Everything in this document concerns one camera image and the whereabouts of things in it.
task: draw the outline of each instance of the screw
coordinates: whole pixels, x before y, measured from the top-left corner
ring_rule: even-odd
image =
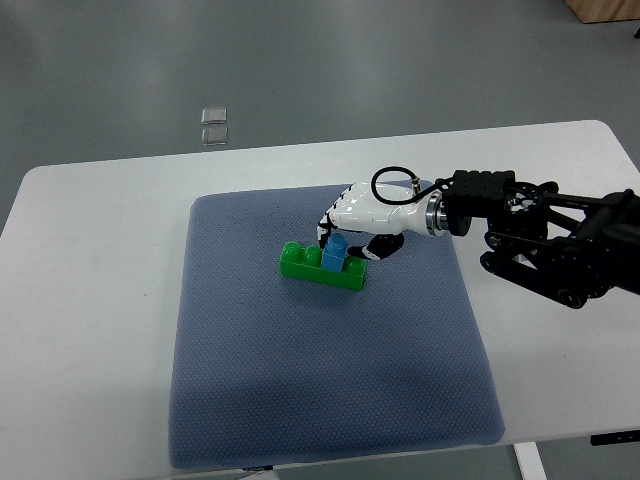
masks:
[[[494,250],[498,247],[500,247],[500,239],[498,237],[488,237],[487,238],[487,245],[489,245],[491,248],[493,248]]]

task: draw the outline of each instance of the concrete floor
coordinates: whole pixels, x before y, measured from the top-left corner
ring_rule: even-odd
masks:
[[[563,0],[0,0],[0,228],[29,169],[202,151],[211,105],[219,149],[598,119],[639,165],[638,27]],[[637,444],[539,449],[552,480],[640,471]],[[282,477],[520,475],[500,447]]]

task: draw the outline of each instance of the gray cushion pad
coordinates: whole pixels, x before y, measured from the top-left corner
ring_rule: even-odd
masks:
[[[491,371],[451,238],[406,234],[360,292],[283,278],[344,186],[199,198],[191,210],[169,448],[238,468],[497,442]],[[371,236],[343,232],[351,245]]]

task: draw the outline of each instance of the robotic hand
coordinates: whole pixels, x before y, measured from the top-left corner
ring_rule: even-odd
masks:
[[[421,192],[420,179],[413,174],[411,188],[376,183],[386,171],[390,170],[383,169],[371,183],[355,183],[340,194],[318,223],[320,248],[324,248],[332,229],[371,233],[375,236],[368,245],[350,247],[347,253],[358,258],[382,260],[402,248],[405,230],[422,235],[442,235],[436,211],[442,194],[433,186],[431,190]]]
[[[378,184],[389,171],[408,174],[411,188]],[[552,207],[581,210],[585,218],[578,221]],[[371,233],[367,246],[348,253],[380,260],[402,247],[404,230],[464,236],[473,217],[487,220],[491,251],[480,264],[494,275],[571,308],[613,287],[640,295],[640,197],[632,190],[578,197],[559,194],[555,182],[516,182],[512,171],[464,170],[421,190],[413,172],[387,167],[371,183],[340,194],[318,224],[318,241],[323,248],[334,228]],[[549,223],[569,234],[547,238]]]

